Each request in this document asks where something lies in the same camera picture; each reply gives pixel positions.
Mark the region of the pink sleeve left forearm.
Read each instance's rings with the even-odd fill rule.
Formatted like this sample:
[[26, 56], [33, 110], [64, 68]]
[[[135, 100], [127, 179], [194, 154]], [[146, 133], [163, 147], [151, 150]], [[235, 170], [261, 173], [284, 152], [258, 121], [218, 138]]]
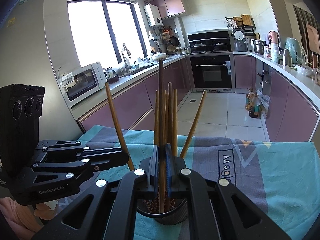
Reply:
[[43, 227], [31, 208], [10, 197], [1, 198], [1, 212], [18, 239], [31, 239]]

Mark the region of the left hand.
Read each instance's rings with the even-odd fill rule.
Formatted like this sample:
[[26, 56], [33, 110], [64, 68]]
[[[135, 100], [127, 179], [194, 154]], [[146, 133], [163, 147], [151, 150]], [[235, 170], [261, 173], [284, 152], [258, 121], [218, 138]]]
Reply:
[[36, 204], [36, 209], [34, 210], [34, 216], [39, 217], [43, 220], [53, 219], [59, 210], [59, 201], [52, 200], [45, 203]]

